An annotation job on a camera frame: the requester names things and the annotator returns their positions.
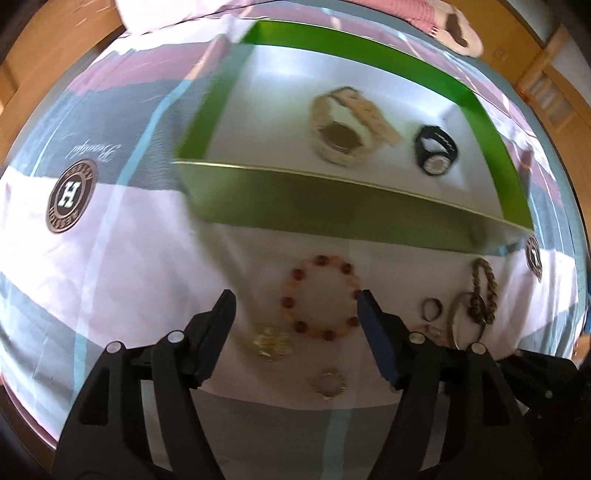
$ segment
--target bracelet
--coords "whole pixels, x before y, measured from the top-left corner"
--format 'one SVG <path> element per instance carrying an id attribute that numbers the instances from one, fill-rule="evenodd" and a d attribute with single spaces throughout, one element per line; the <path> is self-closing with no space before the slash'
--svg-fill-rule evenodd
<path id="1" fill-rule="evenodd" d="M 437 307 L 437 313 L 432 318 L 428 318 L 427 313 L 425 311 L 427 308 L 427 305 L 430 303 L 433 303 Z M 428 298 L 428 299 L 424 299 L 423 303 L 421 303 L 421 318 L 423 320 L 425 320 L 425 322 L 434 322 L 435 320 L 437 320 L 441 316 L 442 313 L 443 313 L 443 303 L 441 303 L 441 300 L 439 300 L 439 299 Z"/>
<path id="2" fill-rule="evenodd" d="M 480 296 L 480 267 L 482 267 L 486 276 L 486 302 Z M 490 263 L 484 258 L 477 258 L 472 262 L 472 284 L 474 289 L 472 298 L 470 299 L 468 315 L 470 315 L 470 317 L 472 317 L 472 319 L 478 324 L 485 323 L 492 325 L 495 321 L 495 312 L 497 309 L 496 300 L 498 295 L 496 289 L 498 285 Z"/>
<path id="3" fill-rule="evenodd" d="M 307 277 L 311 268 L 335 267 L 345 276 L 346 284 L 351 287 L 352 313 L 343 325 L 337 329 L 321 329 L 308 324 L 298 317 L 296 313 L 296 299 L 293 297 L 295 291 L 299 290 Z M 298 268 L 291 271 L 291 278 L 285 284 L 285 295 L 281 299 L 281 309 L 287 316 L 293 329 L 297 333 L 302 333 L 314 338 L 322 338 L 327 342 L 332 342 L 337 337 L 348 335 L 351 328 L 359 326 L 357 318 L 357 298 L 361 294 L 359 289 L 359 279 L 353 273 L 353 265 L 343 260 L 341 257 L 327 255 L 316 255 L 313 260 L 305 260 Z"/>
<path id="4" fill-rule="evenodd" d="M 474 293 L 471 291 L 460 293 L 458 294 L 452 301 L 452 305 L 450 306 L 448 317 L 447 317 L 447 335 L 449 340 L 451 341 L 452 345 L 456 350 L 462 350 L 457 342 L 457 324 L 456 324 L 456 315 L 457 311 L 460 309 L 460 306 L 464 301 L 470 302 L 473 298 Z M 480 335 L 475 340 L 475 342 L 480 342 L 482 337 L 484 336 L 484 332 L 486 330 L 486 322 L 480 323 Z"/>

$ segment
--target gold brooch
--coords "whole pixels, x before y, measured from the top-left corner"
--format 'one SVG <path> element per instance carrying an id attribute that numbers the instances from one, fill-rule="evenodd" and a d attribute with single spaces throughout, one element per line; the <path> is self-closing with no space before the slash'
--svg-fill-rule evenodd
<path id="1" fill-rule="evenodd" d="M 285 332 L 278 332 L 273 327 L 265 327 L 254 342 L 258 348 L 258 355 L 266 360 L 277 360 L 293 352 L 291 342 Z"/>

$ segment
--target jewelry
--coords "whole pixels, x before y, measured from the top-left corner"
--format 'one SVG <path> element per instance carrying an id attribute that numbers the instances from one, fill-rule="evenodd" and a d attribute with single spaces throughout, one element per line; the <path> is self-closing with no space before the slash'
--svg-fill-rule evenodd
<path id="1" fill-rule="evenodd" d="M 325 400 L 334 400 L 345 393 L 347 383 L 336 369 L 328 369 L 312 379 L 312 388 Z"/>
<path id="2" fill-rule="evenodd" d="M 456 324 L 456 315 L 457 311 L 460 309 L 462 303 L 466 303 L 466 306 L 469 305 L 469 300 L 472 298 L 474 294 L 471 291 L 460 293 L 453 299 L 452 305 L 449 308 L 449 315 L 447 317 L 447 337 L 450 340 L 454 348 L 457 350 L 462 350 L 457 342 L 457 324 Z M 479 342 L 482 340 L 484 332 L 486 330 L 486 323 L 480 323 L 480 335 L 475 340 L 475 342 Z"/>
<path id="3" fill-rule="evenodd" d="M 446 338 L 445 331 L 439 327 L 426 324 L 418 327 L 417 331 L 423 333 L 427 338 L 429 338 L 429 340 L 431 340 L 437 346 L 443 346 L 445 348 L 448 348 L 450 346 L 450 342 L 448 338 Z"/>
<path id="4" fill-rule="evenodd" d="M 427 305 L 428 304 L 434 304 L 435 308 L 437 309 L 437 313 L 435 314 L 435 316 L 429 318 L 427 317 Z M 443 313 L 443 303 L 441 303 L 441 300 L 439 299 L 434 299 L 434 298 L 428 298 L 428 299 L 424 299 L 423 303 L 421 303 L 421 318 L 423 320 L 425 320 L 425 322 L 434 322 L 435 320 L 437 320 L 441 314 Z"/>
<path id="5" fill-rule="evenodd" d="M 379 108 L 349 86 L 315 97 L 309 125 L 316 153 L 345 167 L 365 161 L 384 142 L 393 146 L 401 139 Z"/>
<path id="6" fill-rule="evenodd" d="M 295 311 L 296 299 L 293 297 L 294 292 L 302 286 L 311 268 L 323 267 L 338 268 L 345 276 L 346 284 L 351 287 L 351 316 L 343 322 L 343 325 L 335 330 L 314 327 L 301 320 Z M 332 257 L 316 255 L 313 260 L 305 260 L 301 266 L 291 271 L 291 278 L 285 284 L 285 296 L 281 299 L 281 309 L 297 333 L 303 333 L 311 337 L 322 338 L 327 342 L 332 342 L 337 337 L 348 335 L 351 328 L 359 326 L 359 319 L 357 318 L 357 298 L 359 294 L 361 294 L 359 279 L 353 273 L 353 265 L 336 255 Z"/>
<path id="7" fill-rule="evenodd" d="M 525 259 L 527 266 L 538 277 L 538 281 L 542 282 L 542 260 L 540 257 L 540 244 L 538 239 L 533 235 L 528 235 L 525 239 Z"/>
<path id="8" fill-rule="evenodd" d="M 488 282 L 486 302 L 480 296 L 480 267 L 484 269 L 486 280 Z M 468 309 L 468 315 L 472 317 L 472 319 L 479 325 L 492 325 L 495 321 L 495 312 L 497 309 L 497 283 L 495 281 L 495 275 L 492 271 L 490 263 L 488 263 L 484 258 L 477 258 L 474 260 L 474 262 L 472 262 L 472 284 L 474 285 L 474 290 L 472 293 L 472 298 L 470 298 L 470 308 Z"/>
<path id="9" fill-rule="evenodd" d="M 425 140 L 435 140 L 441 145 L 442 150 L 429 150 L 425 147 Z M 424 126 L 420 129 L 414 140 L 414 152 L 417 164 L 422 171 L 432 177 L 438 177 L 447 173 L 452 164 L 457 160 L 458 149 L 453 139 L 441 128 Z"/>
<path id="10" fill-rule="evenodd" d="M 287 333 L 278 332 L 273 327 L 265 327 L 253 343 L 258 347 L 258 355 L 270 361 L 293 352 Z"/>

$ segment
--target white tray bottom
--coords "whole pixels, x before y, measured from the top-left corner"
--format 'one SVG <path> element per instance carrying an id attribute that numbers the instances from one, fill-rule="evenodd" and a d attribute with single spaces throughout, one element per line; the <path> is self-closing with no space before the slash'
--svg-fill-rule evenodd
<path id="1" fill-rule="evenodd" d="M 374 102 L 402 135 L 366 162 L 346 168 L 310 146 L 309 107 L 316 95 L 349 85 Z M 414 138 L 422 125 L 442 127 L 459 157 L 443 177 L 418 167 Z M 307 50 L 256 46 L 228 99 L 207 159 L 289 168 L 372 183 L 503 218 L 488 165 L 460 108 L 403 77 Z"/>

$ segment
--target wristwatch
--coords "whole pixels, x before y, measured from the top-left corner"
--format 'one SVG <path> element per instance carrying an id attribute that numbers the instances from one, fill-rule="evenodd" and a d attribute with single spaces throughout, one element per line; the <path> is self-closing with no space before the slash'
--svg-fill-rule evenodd
<path id="1" fill-rule="evenodd" d="M 425 147 L 425 140 L 435 140 L 441 145 L 441 149 L 428 150 Z M 433 125 L 425 125 L 421 128 L 414 141 L 414 150 L 418 166 L 427 175 L 433 177 L 447 173 L 458 155 L 457 145 L 452 138 L 441 128 Z"/>

